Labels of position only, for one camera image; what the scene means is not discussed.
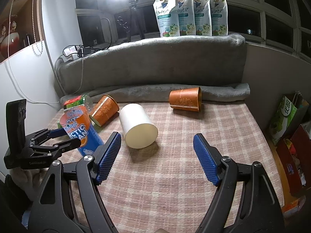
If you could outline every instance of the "cardboard box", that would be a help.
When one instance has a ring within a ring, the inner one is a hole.
[[[297,156],[300,160],[306,181],[305,186],[301,184],[298,169],[296,168],[294,159],[284,139],[280,140],[276,152],[279,155],[280,161],[284,168],[290,188],[290,194],[295,195],[311,187],[311,164],[309,160],[311,157],[311,141],[302,125],[299,125],[290,140],[293,143]]]
[[[269,135],[274,145],[281,138],[293,134],[307,112],[309,103],[299,92],[283,95],[276,114],[269,125]]]

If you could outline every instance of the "metal screw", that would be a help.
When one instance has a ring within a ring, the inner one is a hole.
[[[84,161],[91,161],[93,159],[92,155],[86,155],[84,156]]]
[[[228,156],[223,156],[223,157],[222,157],[222,160],[225,161],[225,162],[230,162],[230,161],[231,161],[231,158],[228,157]]]
[[[52,163],[53,166],[58,166],[59,164],[60,164],[59,160],[54,160]]]
[[[262,164],[261,164],[260,162],[258,162],[258,161],[255,161],[255,162],[254,162],[254,166],[256,166],[256,167],[262,167]]]

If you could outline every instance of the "tripod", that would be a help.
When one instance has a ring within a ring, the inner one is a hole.
[[[145,34],[144,34],[143,29],[142,29],[142,25],[140,23],[139,15],[138,15],[137,9],[136,9],[136,3],[137,2],[138,2],[138,0],[128,0],[129,9],[130,9],[129,22],[124,23],[122,17],[119,17],[119,19],[117,20],[118,23],[125,29],[128,42],[131,41],[131,28],[132,28],[131,24],[132,24],[132,18],[133,17],[134,17],[136,25],[138,26],[140,39],[145,39]]]

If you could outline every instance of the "white pouch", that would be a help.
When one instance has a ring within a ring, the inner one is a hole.
[[[193,0],[178,0],[180,35],[195,35]]]
[[[198,36],[212,35],[210,0],[193,0],[194,21]]]
[[[161,37],[179,35],[178,0],[155,0],[153,4]]]
[[[210,0],[212,35],[228,35],[228,6],[226,0]]]

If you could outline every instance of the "white cylinder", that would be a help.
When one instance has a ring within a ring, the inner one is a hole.
[[[158,137],[157,127],[139,104],[131,103],[124,106],[119,118],[125,142],[131,148],[145,148]]]

